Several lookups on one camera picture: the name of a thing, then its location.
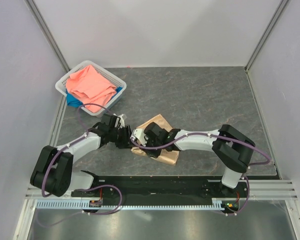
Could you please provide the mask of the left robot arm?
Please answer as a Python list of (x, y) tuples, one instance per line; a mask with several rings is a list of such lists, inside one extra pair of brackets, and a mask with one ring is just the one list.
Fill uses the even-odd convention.
[(57, 147), (43, 147), (31, 174), (30, 184), (40, 189), (45, 198), (64, 195), (73, 179), (74, 162), (108, 143), (115, 144), (118, 149), (132, 147), (132, 131), (126, 124), (126, 118), (125, 114), (105, 113), (99, 122), (77, 139)]

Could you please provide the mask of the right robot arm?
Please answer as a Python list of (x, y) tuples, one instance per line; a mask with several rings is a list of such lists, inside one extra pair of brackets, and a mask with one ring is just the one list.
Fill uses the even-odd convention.
[(157, 123), (150, 123), (137, 137), (145, 152), (151, 157), (158, 157), (162, 147), (166, 151), (198, 150), (215, 153), (225, 165), (219, 184), (219, 191), (225, 197), (237, 191), (241, 176), (247, 172), (253, 149), (256, 144), (243, 133), (229, 124), (211, 131), (186, 131), (173, 128), (166, 130)]

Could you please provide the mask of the peach satin napkin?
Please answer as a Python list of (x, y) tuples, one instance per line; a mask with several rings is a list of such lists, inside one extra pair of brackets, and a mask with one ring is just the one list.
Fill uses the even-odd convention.
[[(157, 114), (156, 116), (152, 117), (148, 121), (139, 125), (137, 128), (145, 129), (152, 122), (156, 123), (161, 128), (167, 130), (168, 132), (173, 129), (172, 126), (167, 122), (167, 120), (161, 114)], [(144, 157), (148, 156), (147, 153), (145, 152), (145, 150), (142, 150), (138, 147), (132, 147), (131, 152), (133, 154), (139, 155), (139, 156), (144, 156)], [(167, 151), (166, 149), (161, 149), (160, 155), (158, 157), (151, 157), (151, 158), (155, 161), (175, 166), (177, 163), (178, 157), (179, 157), (179, 152), (176, 150)]]

